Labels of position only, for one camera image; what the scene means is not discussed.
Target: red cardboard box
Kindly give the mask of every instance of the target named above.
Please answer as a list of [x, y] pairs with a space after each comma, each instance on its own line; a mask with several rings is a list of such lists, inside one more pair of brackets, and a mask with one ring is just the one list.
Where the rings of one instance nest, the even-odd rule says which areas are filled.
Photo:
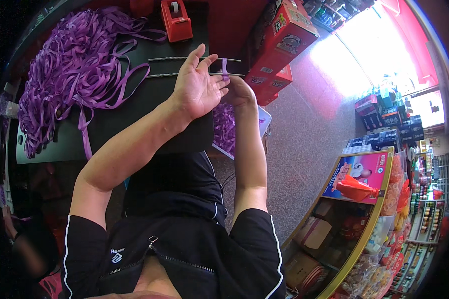
[[281, 69], [319, 37], [306, 10], [296, 2], [282, 0], [276, 7], [275, 1], [271, 1], [256, 24], [252, 38], [257, 54], [245, 81], [257, 95], [268, 85], [265, 83], [274, 80]]
[[273, 81], [263, 86], [261, 93], [256, 95], [257, 103], [261, 106], [266, 106], [278, 97], [278, 92], [285, 88], [293, 81], [293, 76], [291, 74], [291, 68], [287, 65], [282, 69]]

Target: finger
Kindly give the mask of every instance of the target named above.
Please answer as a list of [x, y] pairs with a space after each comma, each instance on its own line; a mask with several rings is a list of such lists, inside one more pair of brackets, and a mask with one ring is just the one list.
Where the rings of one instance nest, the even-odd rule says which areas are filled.
[[182, 67], [196, 69], [198, 63], [200, 63], [200, 57], [203, 56], [205, 49], [206, 46], [204, 44], [199, 45], [188, 55]]
[[218, 54], [211, 54], [208, 57], [204, 58], [196, 69], [201, 69], [203, 71], [208, 71], [208, 68], [212, 63], [214, 63], [218, 59]]
[[229, 92], [227, 87], [220, 89], [221, 97], [224, 97]]
[[216, 82], [216, 86], [218, 87], [218, 89], [222, 89], [229, 83], [230, 83], [230, 80], [226, 80], [226, 81], [223, 80], [223, 81]]
[[219, 81], [223, 81], [223, 76], [222, 75], [213, 75], [210, 78], [211, 82], [219, 82]]

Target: left hand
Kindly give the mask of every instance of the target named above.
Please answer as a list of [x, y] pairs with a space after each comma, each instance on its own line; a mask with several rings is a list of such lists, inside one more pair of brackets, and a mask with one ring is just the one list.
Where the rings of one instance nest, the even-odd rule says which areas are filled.
[[175, 89], [170, 99], [177, 102], [194, 120], [210, 112], [219, 104], [221, 97], [228, 93], [229, 80], [224, 81], [222, 75], [210, 76], [208, 68], [218, 58], [212, 54], [200, 62], [205, 45], [199, 45], [190, 53], [180, 68]]

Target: poster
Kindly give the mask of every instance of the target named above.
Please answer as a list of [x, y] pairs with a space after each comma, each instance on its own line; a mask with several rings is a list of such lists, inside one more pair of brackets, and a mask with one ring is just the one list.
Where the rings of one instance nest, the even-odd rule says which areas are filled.
[[[359, 182], [368, 184], [372, 188], [381, 189], [387, 159], [387, 152], [363, 153], [360, 155], [341, 157], [331, 180], [324, 190], [323, 196], [340, 200], [350, 200], [342, 196], [341, 192], [336, 189], [336, 184], [344, 180], [346, 175], [350, 175]], [[377, 198], [370, 195], [361, 201], [361, 203], [376, 204], [376, 201]]]

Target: purple ribbon pile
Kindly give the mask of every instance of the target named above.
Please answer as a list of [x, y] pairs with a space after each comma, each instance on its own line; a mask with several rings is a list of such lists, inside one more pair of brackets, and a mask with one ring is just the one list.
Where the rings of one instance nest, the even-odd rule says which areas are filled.
[[213, 109], [215, 138], [213, 143], [234, 157], [236, 130], [234, 129], [234, 108], [231, 104], [220, 103]]
[[[130, 70], [130, 59], [125, 53], [137, 41], [132, 39], [113, 47], [117, 35], [129, 34], [158, 42], [166, 39], [162, 30], [144, 30], [146, 21], [146, 18], [132, 19], [117, 7], [71, 12], [60, 20], [43, 49], [30, 62], [29, 80], [19, 101], [19, 125], [27, 137], [25, 153], [29, 159], [53, 139], [55, 120], [65, 119], [74, 104], [81, 109], [78, 128], [82, 131], [85, 154], [91, 158], [87, 126], [94, 116], [93, 109], [115, 109], [134, 93], [133, 90], [124, 98], [130, 75], [147, 67], [141, 83], [150, 71], [148, 63]], [[138, 34], [140, 32], [161, 33], [163, 37], [152, 39]], [[128, 60], [123, 76], [119, 57]], [[116, 102], [108, 104], [117, 92]], [[91, 110], [88, 121], [84, 107]]]

